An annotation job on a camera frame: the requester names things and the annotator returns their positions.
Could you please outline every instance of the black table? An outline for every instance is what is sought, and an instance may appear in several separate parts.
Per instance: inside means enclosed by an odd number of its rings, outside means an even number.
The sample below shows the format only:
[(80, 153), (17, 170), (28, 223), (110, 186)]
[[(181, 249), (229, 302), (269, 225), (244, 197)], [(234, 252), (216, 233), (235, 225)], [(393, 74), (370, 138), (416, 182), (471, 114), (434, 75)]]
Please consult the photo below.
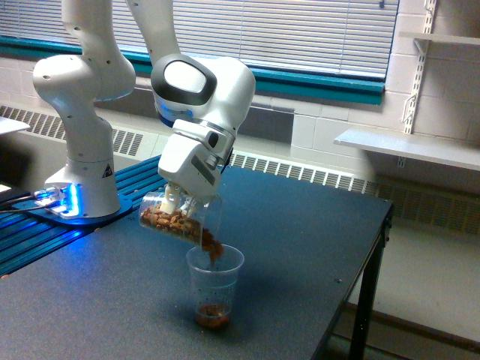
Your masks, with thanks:
[(232, 168), (219, 239), (243, 251), (232, 323), (194, 323), (189, 244), (136, 214), (0, 281), (0, 359), (312, 359), (364, 270), (352, 359), (363, 356), (392, 204)]

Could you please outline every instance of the blue led light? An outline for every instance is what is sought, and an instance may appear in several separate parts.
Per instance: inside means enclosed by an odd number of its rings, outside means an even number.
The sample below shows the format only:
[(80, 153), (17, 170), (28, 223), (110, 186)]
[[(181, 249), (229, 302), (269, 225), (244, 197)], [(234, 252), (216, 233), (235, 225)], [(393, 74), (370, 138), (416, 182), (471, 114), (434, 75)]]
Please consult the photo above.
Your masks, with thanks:
[(70, 215), (78, 215), (80, 213), (79, 194), (75, 184), (68, 185), (67, 201), (65, 205), (67, 206)]

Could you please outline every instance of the wall shelf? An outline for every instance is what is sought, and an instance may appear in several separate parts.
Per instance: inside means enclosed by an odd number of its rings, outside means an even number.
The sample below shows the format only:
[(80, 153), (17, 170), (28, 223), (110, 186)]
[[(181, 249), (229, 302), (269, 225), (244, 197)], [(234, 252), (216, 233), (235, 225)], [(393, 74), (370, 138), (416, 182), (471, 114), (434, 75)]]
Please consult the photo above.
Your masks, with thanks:
[(397, 131), (358, 127), (351, 127), (339, 135), (334, 143), (402, 158), (480, 171), (480, 145), (433, 136), (406, 135)]
[(415, 41), (415, 45), (420, 50), (420, 53), (426, 53), (426, 43), (434, 42), (440, 44), (460, 44), (460, 45), (473, 45), (480, 47), (479, 37), (464, 37), (454, 35), (440, 35), (440, 34), (424, 34), (421, 32), (409, 32), (400, 31), (402, 38), (412, 38)]
[(30, 128), (26, 123), (0, 116), (0, 135)]

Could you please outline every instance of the clear plastic cup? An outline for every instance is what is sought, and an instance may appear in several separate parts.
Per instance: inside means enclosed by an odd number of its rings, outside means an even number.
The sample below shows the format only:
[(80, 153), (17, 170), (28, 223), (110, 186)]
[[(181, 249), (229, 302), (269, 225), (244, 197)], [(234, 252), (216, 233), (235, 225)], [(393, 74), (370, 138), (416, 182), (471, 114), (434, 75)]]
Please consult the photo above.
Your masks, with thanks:
[(244, 260), (242, 252), (228, 245), (223, 245), (223, 254), (215, 263), (200, 247), (187, 252), (195, 320), (199, 325), (218, 330), (230, 323), (235, 288)]
[(217, 235), (222, 213), (219, 196), (214, 196), (205, 203), (181, 192), (178, 204), (171, 214), (161, 211), (162, 203), (166, 201), (164, 189), (147, 193), (139, 207), (140, 225), (199, 246), (203, 244), (205, 236), (214, 238)]

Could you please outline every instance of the warning label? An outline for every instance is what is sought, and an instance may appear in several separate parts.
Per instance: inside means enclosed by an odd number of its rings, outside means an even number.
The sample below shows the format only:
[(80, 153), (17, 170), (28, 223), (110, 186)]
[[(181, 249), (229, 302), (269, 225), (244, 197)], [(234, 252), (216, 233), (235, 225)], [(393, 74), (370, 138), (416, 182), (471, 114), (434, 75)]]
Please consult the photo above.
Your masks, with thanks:
[(110, 164), (108, 163), (106, 165), (105, 171), (103, 172), (102, 178), (108, 178), (109, 176), (112, 176), (112, 175), (113, 175), (113, 171), (112, 171), (112, 168), (110, 167)]

